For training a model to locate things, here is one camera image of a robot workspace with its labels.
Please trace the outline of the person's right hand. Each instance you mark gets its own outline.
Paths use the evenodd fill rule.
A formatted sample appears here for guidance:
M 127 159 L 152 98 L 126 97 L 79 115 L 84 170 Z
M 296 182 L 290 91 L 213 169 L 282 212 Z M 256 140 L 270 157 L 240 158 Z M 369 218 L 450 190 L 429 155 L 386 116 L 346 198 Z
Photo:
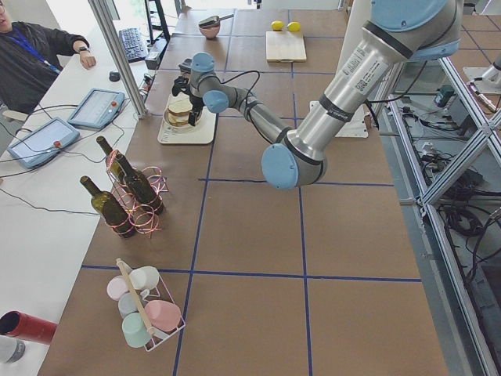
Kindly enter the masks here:
M 96 65 L 96 58 L 89 51 L 80 52 L 79 59 L 81 65 L 86 70 L 89 70 Z

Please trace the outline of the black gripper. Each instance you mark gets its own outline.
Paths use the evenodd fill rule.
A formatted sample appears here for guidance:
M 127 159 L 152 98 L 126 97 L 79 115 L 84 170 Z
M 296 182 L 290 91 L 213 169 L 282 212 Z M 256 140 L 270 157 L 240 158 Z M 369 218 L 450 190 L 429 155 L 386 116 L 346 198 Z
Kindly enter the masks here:
M 192 85 L 189 85 L 189 98 L 192 104 L 192 111 L 189 113 L 189 124 L 195 125 L 203 114 L 204 101 L 197 89 Z

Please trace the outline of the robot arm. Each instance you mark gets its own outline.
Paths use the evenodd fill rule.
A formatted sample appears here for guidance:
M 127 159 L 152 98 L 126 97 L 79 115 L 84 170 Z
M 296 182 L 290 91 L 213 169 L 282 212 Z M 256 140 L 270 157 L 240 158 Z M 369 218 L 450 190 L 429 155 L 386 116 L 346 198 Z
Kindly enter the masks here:
M 459 48 L 462 17 L 461 1 L 373 1 L 360 43 L 297 128 L 250 90 L 221 83 L 206 52 L 192 59 L 188 93 L 212 113 L 238 110 L 269 142 L 261 157 L 269 185 L 288 190 L 313 184 L 325 173 L 326 147 L 386 73 L 404 61 L 451 56 Z

